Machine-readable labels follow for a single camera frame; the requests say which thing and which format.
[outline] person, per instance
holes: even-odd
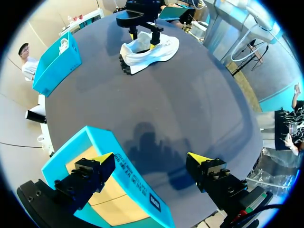
[[[34,80],[39,60],[36,60],[29,56],[28,43],[25,43],[20,47],[18,51],[18,55],[20,56],[22,61],[21,70],[23,75],[25,76],[25,80],[26,81]]]
[[[304,150],[304,101],[298,101],[299,84],[294,87],[293,111],[256,113],[256,120],[262,130],[263,146],[277,151],[290,149],[295,155]]]
[[[161,0],[160,2],[161,2],[161,11],[167,6],[169,6],[169,7],[180,7],[179,5],[172,4],[172,3],[169,3],[168,5],[166,5],[165,0]],[[184,23],[186,23],[186,24],[191,23],[191,21],[193,19],[193,16],[194,16],[194,13],[195,13],[194,9],[188,9],[185,13],[183,13],[180,16],[179,20],[171,20],[171,21],[168,21],[168,22],[177,26],[177,27],[179,27],[180,29],[183,29]]]

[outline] round table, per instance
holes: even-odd
[[[245,178],[262,148],[254,114],[226,68],[193,37],[162,20],[157,24],[163,33],[180,40],[178,52],[126,75],[119,51],[131,37],[115,16],[74,35],[82,65],[46,99],[54,149],[86,125],[111,130],[170,207],[176,227],[192,227],[216,205],[187,173],[187,152],[220,157],[232,174]]]

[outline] blue box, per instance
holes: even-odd
[[[68,48],[59,55],[60,41],[66,38]],[[33,89],[49,96],[60,82],[81,64],[77,43],[70,32],[59,38],[39,60]]]
[[[75,212],[74,215],[76,217],[103,228],[175,227],[170,208],[138,173],[111,131],[86,126],[69,139],[41,169],[49,187],[55,189],[54,181],[62,180],[69,175],[66,164],[73,160],[80,159],[78,157],[82,157],[82,153],[91,147],[95,149],[97,156],[110,152],[114,153],[116,168],[112,173],[113,179],[149,217],[112,226],[104,217],[95,211],[95,206],[90,205],[89,202],[82,210]],[[105,187],[100,194],[107,188],[108,181],[105,183]]]

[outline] shoe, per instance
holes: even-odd
[[[124,43],[120,49],[120,62],[127,74],[136,74],[154,62],[171,59],[179,49],[180,41],[176,37],[160,35],[160,43],[150,50],[152,33],[140,32],[131,43]]]

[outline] black cable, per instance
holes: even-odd
[[[238,67],[237,67],[231,74],[234,74],[237,70],[239,70],[239,69],[242,67],[243,63],[245,63],[250,57],[251,57],[251,55],[248,56],[245,60],[243,60],[243,62],[241,62],[241,64],[238,65]]]
[[[254,70],[254,68],[255,68],[256,65],[259,63],[259,61],[262,59],[262,57],[266,54],[266,52],[268,51],[268,49],[269,49],[269,45],[267,44],[266,50],[264,51],[264,53],[262,54],[262,56],[261,56],[258,60],[256,60],[257,62],[256,62],[256,64],[253,66],[253,68],[251,69],[251,71]]]
[[[266,205],[263,206],[261,208],[255,209],[252,212],[240,217],[237,221],[232,222],[228,225],[228,228],[232,228],[234,226],[240,225],[242,222],[244,222],[247,219],[252,218],[253,216],[255,216],[257,213],[260,213],[264,210],[268,210],[268,209],[280,209],[282,207],[282,204],[272,204],[272,205]]]
[[[27,147],[27,148],[41,148],[42,147],[38,147],[38,146],[21,146],[21,145],[14,145],[14,144],[9,144],[9,143],[3,143],[3,142],[0,142],[0,144],[3,144],[3,145],[7,145],[7,146],[17,146],[17,147]]]

